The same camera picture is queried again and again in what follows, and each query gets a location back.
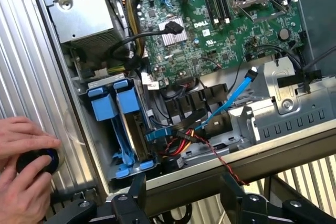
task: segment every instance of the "heatsink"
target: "heatsink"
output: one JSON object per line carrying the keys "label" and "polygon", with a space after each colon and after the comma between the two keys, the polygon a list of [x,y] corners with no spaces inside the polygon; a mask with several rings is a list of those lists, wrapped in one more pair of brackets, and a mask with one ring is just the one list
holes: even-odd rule
{"label": "heatsink", "polygon": [[[163,31],[165,25],[170,21],[174,21],[184,28],[182,17],[175,17],[175,18],[170,18],[170,19],[166,20],[165,22],[159,23],[159,30]],[[164,43],[165,46],[170,46],[170,45],[176,44],[178,42],[186,41],[188,39],[188,37],[187,37],[187,33],[184,29],[182,33],[177,34],[177,35],[164,34],[164,35],[162,35],[162,39],[163,39],[163,43]]]}

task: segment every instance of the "human hand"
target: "human hand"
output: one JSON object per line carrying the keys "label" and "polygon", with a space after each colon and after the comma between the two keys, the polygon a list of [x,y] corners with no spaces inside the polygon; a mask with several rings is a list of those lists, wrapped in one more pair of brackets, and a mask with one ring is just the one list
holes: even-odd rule
{"label": "human hand", "polygon": [[44,132],[24,116],[0,120],[0,170],[13,155],[59,146],[60,140]]}
{"label": "human hand", "polygon": [[41,156],[16,176],[16,158],[11,158],[0,175],[0,223],[36,224],[50,205],[51,174],[37,174],[51,162]]}

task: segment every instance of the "green motherboard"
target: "green motherboard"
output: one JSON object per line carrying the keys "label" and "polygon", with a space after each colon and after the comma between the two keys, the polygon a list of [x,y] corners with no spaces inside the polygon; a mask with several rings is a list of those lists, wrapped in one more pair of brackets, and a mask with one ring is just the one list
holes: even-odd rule
{"label": "green motherboard", "polygon": [[[139,16],[142,31],[157,30],[169,20],[182,20],[185,37],[182,41],[165,42],[162,36],[146,39],[146,50],[154,80],[160,87],[177,80],[199,77],[221,68],[237,66],[253,45],[274,44],[282,48],[302,46],[299,4],[290,1],[285,13],[272,17],[278,9],[272,2],[245,8],[245,13],[233,8],[235,0],[225,0],[229,22],[219,22],[210,15],[211,1],[216,0],[142,0]],[[252,19],[265,18],[261,21]],[[281,31],[288,38],[281,38]],[[274,54],[267,51],[259,57]]]}

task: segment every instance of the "motherboard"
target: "motherboard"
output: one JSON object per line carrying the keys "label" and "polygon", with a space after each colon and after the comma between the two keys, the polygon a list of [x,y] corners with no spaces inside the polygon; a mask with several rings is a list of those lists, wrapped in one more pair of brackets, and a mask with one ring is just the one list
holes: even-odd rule
{"label": "motherboard", "polygon": [[142,31],[162,30],[169,21],[184,27],[179,35],[146,39],[160,88],[237,66],[253,46],[303,45],[298,0],[142,0],[138,16]]}

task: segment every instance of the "corrugated metal surface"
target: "corrugated metal surface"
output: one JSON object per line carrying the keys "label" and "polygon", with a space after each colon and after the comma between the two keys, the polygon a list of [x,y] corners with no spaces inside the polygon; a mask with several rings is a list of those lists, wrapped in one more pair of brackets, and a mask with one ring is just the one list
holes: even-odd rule
{"label": "corrugated metal surface", "polygon": [[94,177],[86,149],[66,133],[79,136],[58,71],[35,0],[0,0],[0,118],[26,115],[62,139],[66,163],[54,189],[71,193],[93,186]]}
{"label": "corrugated metal surface", "polygon": [[[326,213],[336,217],[336,158],[330,156],[280,173],[278,176],[291,187],[312,201]],[[245,187],[249,193],[262,194],[264,180],[253,182]],[[223,213],[219,195],[193,203],[193,216],[190,224],[217,224]],[[181,219],[185,208],[172,211],[176,219]],[[230,224],[227,216],[221,224]]]}

